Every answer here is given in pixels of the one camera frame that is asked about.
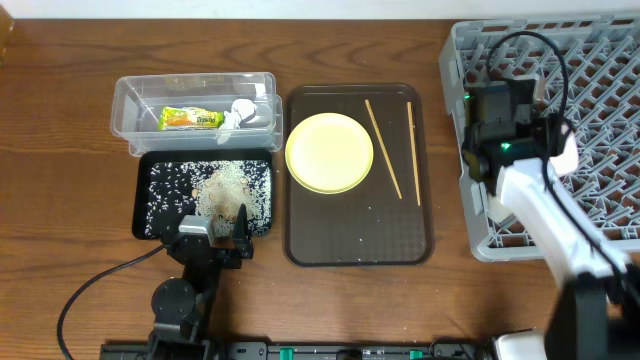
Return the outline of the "white bowl with food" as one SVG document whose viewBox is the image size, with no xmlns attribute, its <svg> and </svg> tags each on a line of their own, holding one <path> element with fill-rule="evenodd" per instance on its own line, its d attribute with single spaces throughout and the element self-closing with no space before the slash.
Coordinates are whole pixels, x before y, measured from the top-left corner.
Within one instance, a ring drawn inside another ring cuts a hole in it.
<svg viewBox="0 0 640 360">
<path fill-rule="evenodd" d="M 517 75 L 515 80 L 533 81 L 533 103 L 538 112 L 544 108 L 544 91 L 546 81 L 540 75 Z M 565 176 L 574 172 L 579 165 L 578 147 L 571 121 L 564 119 L 556 155 L 550 157 L 550 163 L 558 176 Z"/>
</svg>

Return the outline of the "white cup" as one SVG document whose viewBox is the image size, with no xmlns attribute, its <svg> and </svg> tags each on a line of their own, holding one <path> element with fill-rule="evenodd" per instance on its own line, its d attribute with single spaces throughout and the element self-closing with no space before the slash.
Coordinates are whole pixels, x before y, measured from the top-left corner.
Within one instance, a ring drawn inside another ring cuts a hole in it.
<svg viewBox="0 0 640 360">
<path fill-rule="evenodd" d="M 487 217 L 493 222 L 502 223 L 513 216 L 513 212 L 509 208 L 502 205 L 499 199 L 495 196 L 488 194 L 487 200 Z"/>
</svg>

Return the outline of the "yellow plate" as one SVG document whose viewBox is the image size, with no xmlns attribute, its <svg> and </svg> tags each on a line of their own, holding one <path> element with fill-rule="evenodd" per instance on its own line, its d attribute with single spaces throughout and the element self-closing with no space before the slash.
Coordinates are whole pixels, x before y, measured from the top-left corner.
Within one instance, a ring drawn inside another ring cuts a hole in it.
<svg viewBox="0 0 640 360">
<path fill-rule="evenodd" d="M 338 194 L 359 185 L 374 160 L 370 135 L 359 122 L 339 113 L 320 113 L 302 120 L 291 131 L 285 161 L 291 176 L 304 188 Z"/>
</svg>

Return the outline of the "white tissue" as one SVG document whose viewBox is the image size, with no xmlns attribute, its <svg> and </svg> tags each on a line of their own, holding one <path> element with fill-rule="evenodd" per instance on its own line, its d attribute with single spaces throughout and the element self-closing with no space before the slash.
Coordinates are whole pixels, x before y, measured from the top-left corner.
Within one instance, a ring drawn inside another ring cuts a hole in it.
<svg viewBox="0 0 640 360">
<path fill-rule="evenodd" d="M 217 138 L 217 144 L 226 143 L 231 137 L 231 132 L 240 128 L 242 121 L 249 120 L 255 116 L 256 109 L 256 104 L 249 99 L 235 100 L 231 105 L 231 110 L 224 112 L 224 122 L 218 128 L 220 135 Z"/>
</svg>

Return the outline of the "green yellow snack wrapper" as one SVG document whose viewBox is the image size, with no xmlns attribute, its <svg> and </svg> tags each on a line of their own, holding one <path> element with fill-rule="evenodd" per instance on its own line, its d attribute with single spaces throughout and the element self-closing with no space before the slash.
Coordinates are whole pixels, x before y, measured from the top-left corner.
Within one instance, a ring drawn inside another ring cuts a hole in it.
<svg viewBox="0 0 640 360">
<path fill-rule="evenodd" d="M 221 112 L 199 107 L 165 106 L 160 115 L 158 130 L 217 129 L 224 121 L 225 115 Z"/>
</svg>

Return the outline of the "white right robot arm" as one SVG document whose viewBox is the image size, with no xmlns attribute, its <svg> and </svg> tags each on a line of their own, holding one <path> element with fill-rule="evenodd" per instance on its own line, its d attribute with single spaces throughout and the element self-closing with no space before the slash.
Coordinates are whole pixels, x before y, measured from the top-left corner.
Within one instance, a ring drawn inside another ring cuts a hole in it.
<svg viewBox="0 0 640 360">
<path fill-rule="evenodd" d="M 461 155 L 470 177 L 529 233 L 560 288 L 545 332 L 501 335 L 496 359 L 636 359 L 639 267 L 589 219 L 561 182 L 577 168 L 572 126 L 543 116 L 536 83 L 496 81 L 464 95 Z"/>
</svg>

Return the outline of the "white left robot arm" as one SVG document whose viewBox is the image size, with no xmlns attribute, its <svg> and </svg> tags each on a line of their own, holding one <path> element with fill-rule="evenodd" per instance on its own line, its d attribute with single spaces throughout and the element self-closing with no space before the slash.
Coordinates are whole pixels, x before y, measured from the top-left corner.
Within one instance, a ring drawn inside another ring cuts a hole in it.
<svg viewBox="0 0 640 360">
<path fill-rule="evenodd" d="M 208 338 L 208 328 L 221 272 L 241 268 L 242 261 L 254 254 L 244 204 L 236 215 L 231 240 L 231 248 L 216 247 L 212 222 L 190 214 L 162 231 L 167 254 L 184 269 L 179 278 L 164 281 L 152 295 L 155 319 L 148 359 L 210 360 L 218 355 L 219 346 Z"/>
</svg>

